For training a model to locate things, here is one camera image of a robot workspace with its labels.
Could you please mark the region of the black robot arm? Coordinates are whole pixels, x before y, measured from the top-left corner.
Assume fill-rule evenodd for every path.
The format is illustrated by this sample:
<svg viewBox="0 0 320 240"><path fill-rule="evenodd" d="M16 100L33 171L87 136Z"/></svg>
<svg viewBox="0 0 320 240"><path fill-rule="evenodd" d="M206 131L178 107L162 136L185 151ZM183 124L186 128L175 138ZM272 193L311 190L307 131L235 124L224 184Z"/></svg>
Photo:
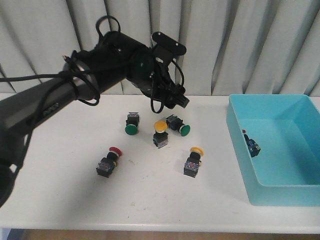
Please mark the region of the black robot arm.
<svg viewBox="0 0 320 240"><path fill-rule="evenodd" d="M0 202L10 197L29 148L33 130L73 101L95 106L100 95L129 80L162 107L186 107L182 84L175 84L168 66L187 49L164 33L152 35L154 47L121 33L100 34L90 51L65 57L63 70L48 81L0 102Z"/></svg>

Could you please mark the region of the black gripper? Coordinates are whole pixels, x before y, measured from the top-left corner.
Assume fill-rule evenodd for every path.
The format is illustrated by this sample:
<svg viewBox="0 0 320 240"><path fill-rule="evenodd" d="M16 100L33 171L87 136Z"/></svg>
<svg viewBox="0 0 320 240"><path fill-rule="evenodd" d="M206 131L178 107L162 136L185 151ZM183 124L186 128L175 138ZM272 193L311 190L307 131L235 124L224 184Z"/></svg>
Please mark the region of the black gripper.
<svg viewBox="0 0 320 240"><path fill-rule="evenodd" d="M154 101L160 102L159 109L167 107L173 109L176 105L185 108L190 100L185 96L185 88L181 84L174 84L169 73L159 65L155 65L155 72L151 77L152 87L150 107L154 109Z"/></svg>

